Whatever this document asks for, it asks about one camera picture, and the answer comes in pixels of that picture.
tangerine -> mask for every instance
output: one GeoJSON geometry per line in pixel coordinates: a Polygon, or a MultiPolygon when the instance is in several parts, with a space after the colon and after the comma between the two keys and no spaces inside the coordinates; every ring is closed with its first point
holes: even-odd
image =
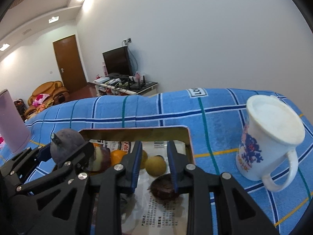
{"type": "Polygon", "coordinates": [[[123,150],[114,150],[111,152],[111,166],[114,166],[121,162],[124,155],[127,155],[127,153],[123,150]]]}

pink bottle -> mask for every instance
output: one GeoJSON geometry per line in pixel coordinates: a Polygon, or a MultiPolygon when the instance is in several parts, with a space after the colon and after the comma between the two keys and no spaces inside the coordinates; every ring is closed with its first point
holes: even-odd
{"type": "Polygon", "coordinates": [[[30,131],[7,89],[0,92],[0,134],[12,153],[24,150],[30,140],[30,131]]]}

red floor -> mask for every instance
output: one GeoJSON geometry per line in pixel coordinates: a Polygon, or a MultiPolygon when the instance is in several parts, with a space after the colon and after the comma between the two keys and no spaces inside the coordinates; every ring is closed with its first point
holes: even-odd
{"type": "Polygon", "coordinates": [[[67,101],[79,100],[85,98],[97,97],[96,89],[92,85],[87,85],[84,88],[71,93],[67,101]]]}

black tv screen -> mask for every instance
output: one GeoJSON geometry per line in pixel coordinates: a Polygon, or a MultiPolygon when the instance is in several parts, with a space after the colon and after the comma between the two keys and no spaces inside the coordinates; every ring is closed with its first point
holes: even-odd
{"type": "Polygon", "coordinates": [[[103,53],[104,62],[108,74],[118,73],[132,76],[127,47],[116,48],[103,53]]]}

brown door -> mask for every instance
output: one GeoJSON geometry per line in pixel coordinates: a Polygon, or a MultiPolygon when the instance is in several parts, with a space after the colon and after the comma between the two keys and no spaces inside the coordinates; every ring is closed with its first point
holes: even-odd
{"type": "Polygon", "coordinates": [[[75,35],[54,42],[53,48],[64,86],[69,93],[87,86],[75,35]]]}

